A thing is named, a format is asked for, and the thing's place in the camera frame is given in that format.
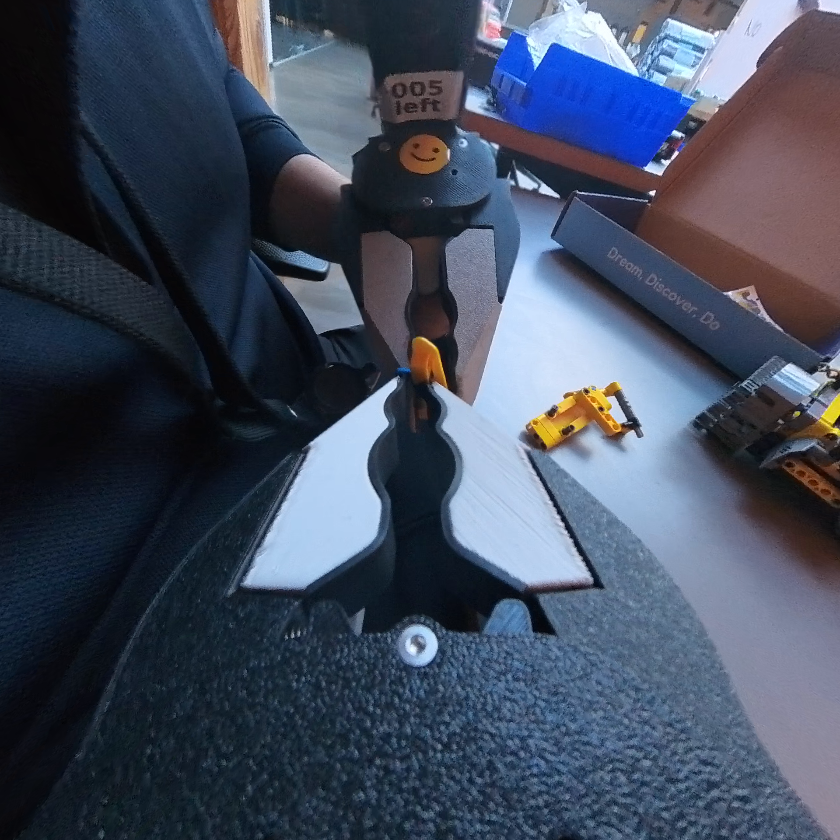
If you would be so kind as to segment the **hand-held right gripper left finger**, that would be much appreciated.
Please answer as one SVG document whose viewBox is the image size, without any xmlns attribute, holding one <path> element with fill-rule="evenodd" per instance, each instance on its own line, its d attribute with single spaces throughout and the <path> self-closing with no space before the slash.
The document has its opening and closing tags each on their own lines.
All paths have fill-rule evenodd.
<svg viewBox="0 0 840 840">
<path fill-rule="evenodd" d="M 387 382 L 305 447 L 242 590 L 335 601 L 350 616 L 384 591 L 396 551 L 386 483 L 405 414 L 406 384 Z"/>
</svg>

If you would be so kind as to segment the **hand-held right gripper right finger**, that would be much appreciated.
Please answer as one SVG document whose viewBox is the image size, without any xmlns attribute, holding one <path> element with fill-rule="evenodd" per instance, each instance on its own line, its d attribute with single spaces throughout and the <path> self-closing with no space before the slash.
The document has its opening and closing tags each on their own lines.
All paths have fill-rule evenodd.
<svg viewBox="0 0 840 840">
<path fill-rule="evenodd" d="M 447 587 L 484 616 L 505 599 L 591 589 L 594 574 L 529 451 L 443 386 L 428 391 L 455 462 L 440 513 L 454 557 Z"/>
</svg>

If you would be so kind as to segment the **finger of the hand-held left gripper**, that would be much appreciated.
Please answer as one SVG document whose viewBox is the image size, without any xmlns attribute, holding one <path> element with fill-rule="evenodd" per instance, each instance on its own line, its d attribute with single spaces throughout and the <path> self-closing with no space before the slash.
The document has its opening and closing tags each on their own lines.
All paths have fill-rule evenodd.
<svg viewBox="0 0 840 840">
<path fill-rule="evenodd" d="M 444 249 L 445 298 L 450 318 L 451 386 L 466 403 L 476 400 L 501 303 L 497 288 L 495 235 L 490 227 L 471 227 Z"/>
<path fill-rule="evenodd" d="M 362 310 L 374 349 L 389 374 L 408 369 L 417 334 L 411 245 L 390 232 L 361 236 Z"/>
</svg>

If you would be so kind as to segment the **yellow striped toy brick assembly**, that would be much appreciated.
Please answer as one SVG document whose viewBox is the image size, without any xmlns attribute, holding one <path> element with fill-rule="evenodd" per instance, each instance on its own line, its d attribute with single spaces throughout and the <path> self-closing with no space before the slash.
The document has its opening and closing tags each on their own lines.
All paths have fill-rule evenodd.
<svg viewBox="0 0 840 840">
<path fill-rule="evenodd" d="M 435 411 L 434 388 L 448 388 L 444 358 L 430 339 L 417 336 L 411 341 L 407 365 L 396 368 L 395 375 L 406 392 L 406 424 L 412 433 L 424 431 Z"/>
</svg>

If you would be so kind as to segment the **yellow brick part black pins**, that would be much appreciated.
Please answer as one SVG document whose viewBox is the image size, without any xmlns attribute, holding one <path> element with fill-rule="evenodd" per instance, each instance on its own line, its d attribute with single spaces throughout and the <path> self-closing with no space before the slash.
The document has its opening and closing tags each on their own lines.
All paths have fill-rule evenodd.
<svg viewBox="0 0 840 840">
<path fill-rule="evenodd" d="M 618 381 L 564 393 L 561 401 L 526 423 L 524 434 L 533 446 L 546 451 L 590 425 L 608 437 L 629 433 L 644 437 L 642 424 Z"/>
</svg>

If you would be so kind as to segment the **yellow grey toy brick excavator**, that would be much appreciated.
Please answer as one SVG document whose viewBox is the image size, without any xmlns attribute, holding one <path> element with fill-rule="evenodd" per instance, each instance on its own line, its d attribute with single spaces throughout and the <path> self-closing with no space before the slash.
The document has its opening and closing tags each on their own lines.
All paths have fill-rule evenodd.
<svg viewBox="0 0 840 840">
<path fill-rule="evenodd" d="M 695 429 L 839 509 L 839 373 L 774 356 L 700 412 Z"/>
</svg>

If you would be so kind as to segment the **person's left forearm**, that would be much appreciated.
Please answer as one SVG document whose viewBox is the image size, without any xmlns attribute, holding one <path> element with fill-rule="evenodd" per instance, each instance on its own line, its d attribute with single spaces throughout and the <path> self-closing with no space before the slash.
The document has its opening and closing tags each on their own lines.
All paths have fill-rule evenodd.
<svg viewBox="0 0 840 840">
<path fill-rule="evenodd" d="M 269 200 L 268 240 L 337 263 L 340 213 L 350 180 L 312 154 L 283 164 Z"/>
</svg>

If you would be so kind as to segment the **brown wooden table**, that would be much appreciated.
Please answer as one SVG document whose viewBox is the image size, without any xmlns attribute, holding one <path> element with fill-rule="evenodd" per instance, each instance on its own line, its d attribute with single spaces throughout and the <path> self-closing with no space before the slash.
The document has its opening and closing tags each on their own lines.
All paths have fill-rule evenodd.
<svg viewBox="0 0 840 840">
<path fill-rule="evenodd" d="M 584 150 L 566 142 L 522 129 L 502 118 L 480 91 L 470 89 L 460 124 L 470 132 L 513 153 L 525 154 L 540 162 L 559 165 L 575 173 L 593 176 L 608 184 L 636 193 L 652 193 L 668 168 L 668 163 L 645 167 L 627 164 L 608 156 Z"/>
</svg>

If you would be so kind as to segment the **blue plastic bin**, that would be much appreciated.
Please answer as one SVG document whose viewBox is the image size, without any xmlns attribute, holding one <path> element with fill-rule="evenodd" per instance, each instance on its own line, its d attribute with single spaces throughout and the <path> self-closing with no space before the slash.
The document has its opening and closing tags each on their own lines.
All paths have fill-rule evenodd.
<svg viewBox="0 0 840 840">
<path fill-rule="evenodd" d="M 654 159 L 694 103 L 559 44 L 535 64 L 521 33 L 508 38 L 490 86 L 504 120 L 637 167 Z"/>
</svg>

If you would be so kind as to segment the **white plastic bags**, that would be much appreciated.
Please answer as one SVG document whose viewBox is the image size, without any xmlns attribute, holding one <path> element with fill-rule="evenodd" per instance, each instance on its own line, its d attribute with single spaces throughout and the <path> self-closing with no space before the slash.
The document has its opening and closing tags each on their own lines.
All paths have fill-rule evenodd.
<svg viewBox="0 0 840 840">
<path fill-rule="evenodd" d="M 638 72 L 603 16 L 588 10 L 586 2 L 549 3 L 549 13 L 535 20 L 526 35 L 534 67 L 552 46 L 599 60 L 611 67 L 637 76 Z"/>
</svg>

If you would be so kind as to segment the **wooden pillar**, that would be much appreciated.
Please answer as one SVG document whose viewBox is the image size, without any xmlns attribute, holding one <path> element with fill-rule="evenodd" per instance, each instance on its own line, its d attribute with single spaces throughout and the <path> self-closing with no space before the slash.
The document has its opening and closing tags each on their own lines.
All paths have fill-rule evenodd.
<svg viewBox="0 0 840 840">
<path fill-rule="evenodd" d="M 269 1 L 209 1 L 213 20 L 234 66 L 272 104 Z"/>
</svg>

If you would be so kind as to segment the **person in navy shirt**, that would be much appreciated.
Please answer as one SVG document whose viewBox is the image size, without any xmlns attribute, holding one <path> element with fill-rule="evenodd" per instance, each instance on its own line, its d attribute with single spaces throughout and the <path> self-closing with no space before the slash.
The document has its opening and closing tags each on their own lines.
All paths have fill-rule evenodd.
<svg viewBox="0 0 840 840">
<path fill-rule="evenodd" d="M 295 410 L 319 336 L 252 251 L 280 168 L 312 154 L 231 63 L 208 2 L 2 2 L 2 229 L 57 236 L 51 276 L 189 336 L 189 365 L 104 310 L 6 277 L 2 255 L 2 838 L 78 752 L 128 637 L 174 567 L 298 441 L 240 455 L 224 409 Z"/>
</svg>

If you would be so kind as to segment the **yellow black sticker leaflet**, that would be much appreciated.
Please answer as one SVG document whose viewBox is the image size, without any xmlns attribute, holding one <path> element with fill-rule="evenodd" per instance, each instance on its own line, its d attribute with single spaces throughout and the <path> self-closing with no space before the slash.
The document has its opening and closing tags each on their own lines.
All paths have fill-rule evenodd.
<svg viewBox="0 0 840 840">
<path fill-rule="evenodd" d="M 746 287 L 741 287 L 739 289 L 728 290 L 724 292 L 724 295 L 728 299 L 736 302 L 740 307 L 749 311 L 752 315 L 761 319 L 763 322 L 768 323 L 770 326 L 776 328 L 777 330 L 780 330 L 782 332 L 784 331 L 782 327 L 776 321 L 774 321 L 767 312 L 766 308 L 761 302 L 760 295 L 755 286 L 750 285 Z"/>
</svg>

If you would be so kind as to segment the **brown cardboard box grey flap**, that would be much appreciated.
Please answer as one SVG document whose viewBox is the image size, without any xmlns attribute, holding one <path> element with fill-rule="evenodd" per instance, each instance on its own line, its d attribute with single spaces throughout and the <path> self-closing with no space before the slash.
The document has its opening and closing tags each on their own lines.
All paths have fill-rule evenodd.
<svg viewBox="0 0 840 840">
<path fill-rule="evenodd" d="M 740 379 L 838 353 L 839 17 L 800 16 L 648 201 L 575 192 L 552 239 Z M 783 332 L 724 292 L 753 285 Z"/>
</svg>

